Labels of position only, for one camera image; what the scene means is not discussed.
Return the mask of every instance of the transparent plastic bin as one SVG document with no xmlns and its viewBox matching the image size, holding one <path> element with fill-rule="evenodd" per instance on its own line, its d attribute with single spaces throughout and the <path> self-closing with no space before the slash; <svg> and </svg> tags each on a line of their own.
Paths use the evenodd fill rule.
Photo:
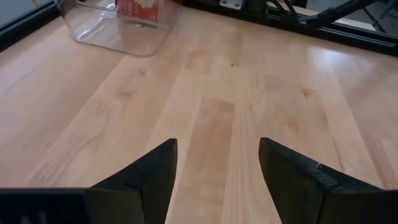
<svg viewBox="0 0 398 224">
<path fill-rule="evenodd" d="M 76 41 L 141 57 L 153 55 L 162 45 L 182 8 L 172 0 L 132 0 L 125 5 L 121 3 L 130 0 L 54 1 Z M 150 6 L 157 8 L 155 19 L 134 15 Z"/>
</svg>

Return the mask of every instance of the wooden table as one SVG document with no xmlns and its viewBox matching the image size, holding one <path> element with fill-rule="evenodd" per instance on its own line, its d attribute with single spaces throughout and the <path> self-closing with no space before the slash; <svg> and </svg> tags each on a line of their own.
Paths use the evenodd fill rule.
<svg viewBox="0 0 398 224">
<path fill-rule="evenodd" d="M 0 184 L 88 187 L 177 138 L 167 223 L 280 223 L 259 138 L 397 188 L 397 86 L 396 58 L 193 9 L 150 58 L 59 18 L 0 55 Z"/>
</svg>

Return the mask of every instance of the metal bracket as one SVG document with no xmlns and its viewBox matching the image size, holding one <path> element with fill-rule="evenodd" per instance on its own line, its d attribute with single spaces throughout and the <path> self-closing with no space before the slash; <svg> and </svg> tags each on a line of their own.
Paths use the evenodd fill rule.
<svg viewBox="0 0 398 224">
<path fill-rule="evenodd" d="M 230 9 L 241 10 L 244 0 L 221 0 L 220 6 Z"/>
</svg>

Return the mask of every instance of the gray floor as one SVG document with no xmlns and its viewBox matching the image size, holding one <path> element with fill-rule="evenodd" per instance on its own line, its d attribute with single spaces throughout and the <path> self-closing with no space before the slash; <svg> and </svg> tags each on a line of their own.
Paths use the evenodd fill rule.
<svg viewBox="0 0 398 224">
<path fill-rule="evenodd" d="M 343 4 L 347 1 L 348 0 L 308 0 L 307 9 L 320 12 L 332 6 L 339 6 L 340 4 Z M 375 2 L 374 4 L 366 7 L 366 9 L 375 19 L 378 19 L 386 9 L 386 5 L 381 2 Z M 398 12 L 395 10 L 392 10 L 389 14 L 398 17 Z M 346 18 L 361 22 L 367 22 L 369 24 L 373 23 L 364 10 L 356 11 L 346 16 Z M 383 20 L 380 21 L 380 25 L 388 34 L 398 36 L 398 19 L 395 19 L 391 16 L 386 16 Z"/>
<path fill-rule="evenodd" d="M 52 0 L 35 0 L 43 4 Z M 0 26 L 35 8 L 31 0 L 0 0 Z"/>
</svg>

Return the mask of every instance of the red box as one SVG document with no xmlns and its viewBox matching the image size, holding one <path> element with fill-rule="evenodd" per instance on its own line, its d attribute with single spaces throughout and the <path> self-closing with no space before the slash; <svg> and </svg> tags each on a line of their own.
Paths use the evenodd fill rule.
<svg viewBox="0 0 398 224">
<path fill-rule="evenodd" d="M 157 22 L 162 0 L 115 0 L 118 13 Z"/>
</svg>

